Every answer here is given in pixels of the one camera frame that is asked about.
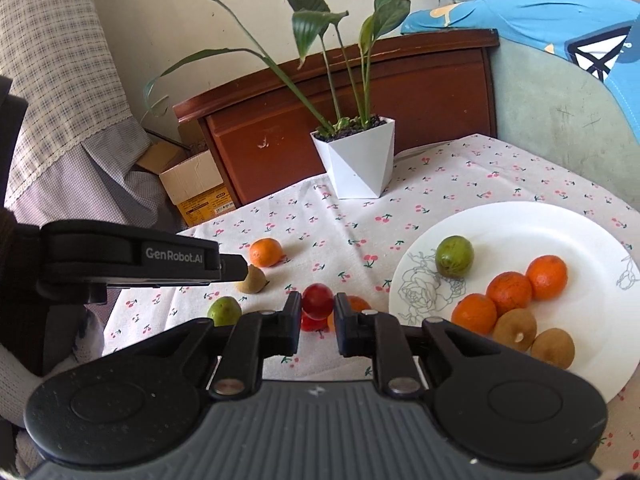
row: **table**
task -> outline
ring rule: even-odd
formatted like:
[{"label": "table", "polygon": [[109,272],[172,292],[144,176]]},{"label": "table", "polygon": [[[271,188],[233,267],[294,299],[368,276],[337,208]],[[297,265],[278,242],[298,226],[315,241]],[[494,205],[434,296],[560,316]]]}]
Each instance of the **table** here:
[{"label": "table", "polygon": [[[217,240],[223,253],[248,255],[263,237],[280,241],[286,257],[266,270],[259,294],[239,294],[232,283],[206,287],[132,289],[121,293],[105,330],[105,353],[195,317],[222,296],[244,312],[280,309],[287,294],[322,282],[387,310],[394,270],[404,251],[430,226],[460,210],[489,202],[528,200],[559,205],[603,226],[640,261],[640,214],[597,184],[510,144],[475,135],[397,158],[387,192],[377,200],[337,200],[323,174],[287,187],[185,231]],[[627,277],[640,286],[640,276]],[[343,359],[335,335],[302,333],[298,354],[264,362],[264,377],[365,379],[366,358]],[[594,462],[602,469],[640,467],[640,373],[609,404],[609,423]]]}]

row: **soil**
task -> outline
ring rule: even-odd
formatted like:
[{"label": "soil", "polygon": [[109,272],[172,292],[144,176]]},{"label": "soil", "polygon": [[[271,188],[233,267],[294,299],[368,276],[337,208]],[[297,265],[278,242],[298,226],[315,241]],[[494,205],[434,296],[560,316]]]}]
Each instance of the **soil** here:
[{"label": "soil", "polygon": [[[384,119],[381,119],[380,116],[378,115],[372,115],[369,121],[369,127],[367,128],[367,130],[370,130],[377,126],[382,126],[382,124],[386,124],[386,121]],[[362,124],[360,124],[360,118],[356,117],[355,119],[351,120],[351,122],[349,123],[349,126],[347,126],[346,128],[342,128],[341,130],[338,130],[331,137],[331,139],[325,139],[318,132],[313,132],[312,135],[317,140],[322,140],[324,142],[332,142],[333,140],[344,139],[345,137],[351,137],[352,135],[359,134],[360,132],[363,132],[363,131],[364,131],[364,128],[362,127]]]}]

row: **orange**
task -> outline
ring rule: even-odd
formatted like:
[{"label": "orange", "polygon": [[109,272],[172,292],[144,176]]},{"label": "orange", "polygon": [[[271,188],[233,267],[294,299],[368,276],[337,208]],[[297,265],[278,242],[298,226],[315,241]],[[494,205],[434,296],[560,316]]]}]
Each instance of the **orange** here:
[{"label": "orange", "polygon": [[533,288],[534,300],[552,300],[560,296],[569,279],[562,258],[547,254],[529,264],[527,278]]},{"label": "orange", "polygon": [[[349,300],[349,304],[351,305],[351,309],[354,312],[362,312],[363,310],[371,310],[371,306],[367,301],[363,300],[360,296],[347,296]],[[329,330],[331,332],[335,332],[335,323],[334,323],[334,313],[329,314],[329,317],[326,319],[327,324],[329,325]]]},{"label": "orange", "polygon": [[514,308],[526,308],[531,301],[531,282],[519,272],[503,272],[491,280],[487,296],[495,303],[498,317]]},{"label": "orange", "polygon": [[452,323],[481,335],[488,335],[497,320],[495,303],[484,294],[469,294],[451,314]]},{"label": "orange", "polygon": [[249,259],[256,267],[271,267],[284,256],[282,247],[273,238],[261,238],[249,247]]},{"label": "orange", "polygon": [[369,303],[363,300],[360,296],[347,296],[351,310],[354,312],[362,312],[363,310],[371,310]]}]

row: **guava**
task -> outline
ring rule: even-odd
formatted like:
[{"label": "guava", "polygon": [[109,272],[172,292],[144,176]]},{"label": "guava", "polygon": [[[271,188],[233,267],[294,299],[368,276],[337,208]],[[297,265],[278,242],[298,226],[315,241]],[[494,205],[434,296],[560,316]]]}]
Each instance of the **guava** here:
[{"label": "guava", "polygon": [[242,309],[235,298],[224,296],[216,300],[207,312],[215,326],[235,325],[242,316]]},{"label": "guava", "polygon": [[436,268],[445,278],[461,280],[474,262],[474,247],[463,236],[450,236],[436,249]]}]

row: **metal screw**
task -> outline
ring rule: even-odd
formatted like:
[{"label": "metal screw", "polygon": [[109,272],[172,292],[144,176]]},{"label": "metal screw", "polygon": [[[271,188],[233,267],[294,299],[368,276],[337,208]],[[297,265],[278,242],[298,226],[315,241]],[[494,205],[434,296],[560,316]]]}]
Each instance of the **metal screw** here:
[{"label": "metal screw", "polygon": [[414,394],[420,389],[420,383],[411,377],[396,377],[388,382],[388,386],[398,395]]},{"label": "metal screw", "polygon": [[213,389],[219,395],[232,396],[244,391],[244,383],[239,379],[220,379]]}]

